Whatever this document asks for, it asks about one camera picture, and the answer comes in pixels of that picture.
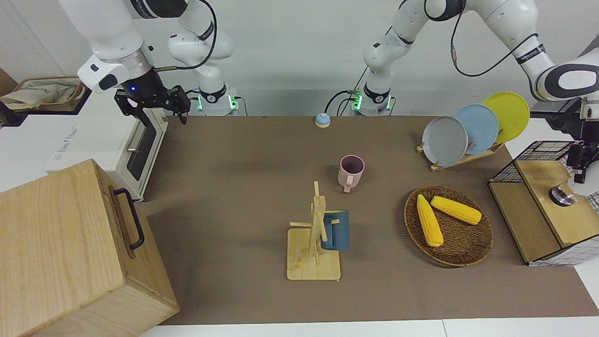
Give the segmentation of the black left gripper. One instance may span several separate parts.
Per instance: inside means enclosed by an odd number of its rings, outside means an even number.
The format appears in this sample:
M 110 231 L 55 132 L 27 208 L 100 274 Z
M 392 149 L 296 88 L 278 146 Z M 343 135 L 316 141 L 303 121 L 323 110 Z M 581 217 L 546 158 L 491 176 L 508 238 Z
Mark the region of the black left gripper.
M 598 160 L 599 122 L 583 121 L 577 140 L 569 147 L 566 165 L 575 173 L 574 182 L 584 184 L 587 168 L 591 162 Z

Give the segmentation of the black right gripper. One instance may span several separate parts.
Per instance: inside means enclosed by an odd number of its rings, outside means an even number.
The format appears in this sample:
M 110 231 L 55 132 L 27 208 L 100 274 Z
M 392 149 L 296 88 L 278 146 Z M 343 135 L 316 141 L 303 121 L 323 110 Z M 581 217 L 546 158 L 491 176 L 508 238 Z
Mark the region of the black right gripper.
M 184 88 L 176 85 L 167 90 L 163 81 L 155 70 L 147 71 L 146 74 L 124 81 L 122 88 L 114 94 L 114 101 L 125 116 L 139 119 L 145 127 L 150 127 L 151 122 L 144 113 L 141 105 L 133 107 L 129 102 L 131 98 L 136 103 L 145 102 L 146 107 L 168 106 L 173 115 L 177 115 L 180 122 L 185 125 L 188 122 L 188 112 L 191 107 L 190 99 Z

